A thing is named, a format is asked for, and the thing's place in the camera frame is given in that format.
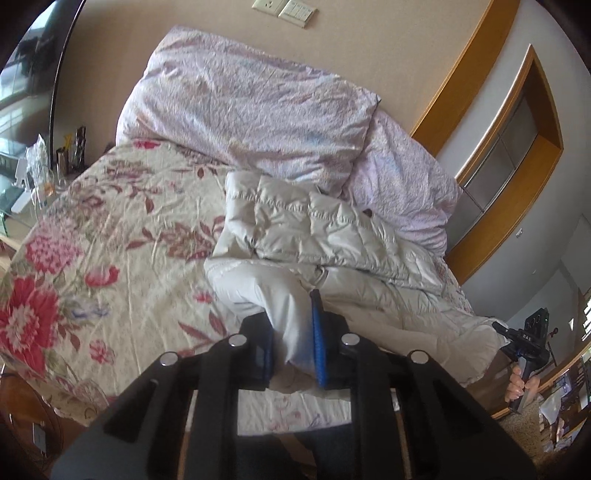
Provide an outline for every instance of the black handle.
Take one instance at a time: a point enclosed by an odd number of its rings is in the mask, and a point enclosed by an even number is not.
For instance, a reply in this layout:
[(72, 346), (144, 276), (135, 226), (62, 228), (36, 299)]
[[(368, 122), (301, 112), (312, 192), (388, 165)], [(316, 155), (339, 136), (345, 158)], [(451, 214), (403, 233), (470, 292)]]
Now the black handle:
[[(523, 373), (521, 374), (521, 379), (527, 383), (527, 381), (530, 379), (531, 374), (534, 371), (534, 364), (533, 362), (527, 362), (525, 364), (525, 368), (523, 370)], [(515, 413), (521, 413), (525, 407), (525, 402), (524, 399), (527, 396), (527, 392), (524, 391), (523, 395), (520, 396), (519, 398), (517, 398), (517, 400), (511, 400), (509, 402), (509, 409), (511, 411), (514, 411)]]

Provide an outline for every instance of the floral bedspread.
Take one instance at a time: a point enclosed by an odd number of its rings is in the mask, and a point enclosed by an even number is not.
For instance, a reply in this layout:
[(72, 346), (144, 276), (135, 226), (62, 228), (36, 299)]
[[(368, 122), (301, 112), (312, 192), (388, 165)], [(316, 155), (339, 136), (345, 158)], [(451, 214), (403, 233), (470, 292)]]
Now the floral bedspread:
[[(203, 272), (224, 225), (230, 167), (168, 142), (104, 155), (25, 239), (0, 285), (0, 356), (64, 416), (88, 424), (165, 351), (239, 329)], [(470, 309), (442, 261), (446, 296)], [(242, 433), (348, 421), (343, 400), (242, 393)]]

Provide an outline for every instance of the handheld controller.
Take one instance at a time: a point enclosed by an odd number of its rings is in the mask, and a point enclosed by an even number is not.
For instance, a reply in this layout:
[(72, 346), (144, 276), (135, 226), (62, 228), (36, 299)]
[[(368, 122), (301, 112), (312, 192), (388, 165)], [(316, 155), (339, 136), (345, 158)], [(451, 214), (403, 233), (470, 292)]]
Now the handheld controller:
[[(544, 367), (550, 360), (550, 352), (546, 350), (546, 336), (548, 335), (548, 309), (540, 309), (525, 320), (523, 329), (507, 329), (499, 322), (492, 324), (497, 333), (507, 338), (511, 343), (501, 348), (501, 351), (514, 362), (520, 358), (526, 360), (521, 379), (527, 382), (531, 374)], [(526, 395), (509, 402), (509, 408), (521, 413), (525, 407)]]

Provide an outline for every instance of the wall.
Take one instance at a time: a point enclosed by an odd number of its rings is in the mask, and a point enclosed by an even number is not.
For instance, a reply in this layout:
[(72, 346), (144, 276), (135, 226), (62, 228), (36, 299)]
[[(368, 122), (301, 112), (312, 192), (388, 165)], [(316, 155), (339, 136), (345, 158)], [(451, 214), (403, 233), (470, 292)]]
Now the wall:
[(564, 151), (520, 228), (464, 285), (476, 313), (511, 318), (556, 271), (589, 188), (591, 76), (565, 33), (535, 0), (521, 0), (505, 46), (438, 160), (457, 174), (493, 124), (532, 44), (550, 84)]
[(591, 222), (591, 170), (587, 174), (587, 185), (586, 195), (583, 200), (583, 215)]
[(562, 262), (581, 292), (586, 293), (591, 288), (591, 224), (584, 216), (579, 219)]
[(409, 130), (489, 3), (310, 0), (319, 12), (303, 30), (254, 11), (252, 1), (87, 0), (63, 66), (56, 142), (85, 124), (87, 157), (95, 160), (114, 139), (119, 113), (151, 52), (175, 24), (341, 74), (381, 95), (382, 106)]
[(575, 341), (569, 320), (576, 315), (577, 290), (569, 282), (568, 272), (565, 275), (563, 271), (563, 268), (556, 269), (542, 289), (508, 321), (511, 328), (523, 328), (528, 316), (540, 308), (548, 308), (548, 332), (558, 327), (558, 333), (550, 341), (558, 364), (572, 353)]

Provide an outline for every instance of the metal screw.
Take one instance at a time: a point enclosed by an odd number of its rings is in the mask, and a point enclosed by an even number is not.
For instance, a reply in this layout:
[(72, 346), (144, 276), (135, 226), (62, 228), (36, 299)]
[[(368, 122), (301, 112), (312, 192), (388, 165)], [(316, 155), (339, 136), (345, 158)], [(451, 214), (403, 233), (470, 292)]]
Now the metal screw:
[(429, 355), (422, 350), (416, 350), (410, 354), (410, 359), (416, 364), (424, 365), (429, 361)]
[(359, 335), (356, 335), (355, 333), (345, 333), (340, 338), (340, 341), (347, 346), (357, 345), (359, 343), (359, 340)]
[(166, 352), (160, 356), (160, 365), (169, 367), (178, 361), (178, 355), (174, 352)]
[(247, 342), (247, 339), (244, 335), (242, 335), (241, 333), (237, 333), (236, 335), (232, 335), (229, 339), (228, 339), (228, 343), (230, 343), (230, 345), (232, 346), (242, 346)]

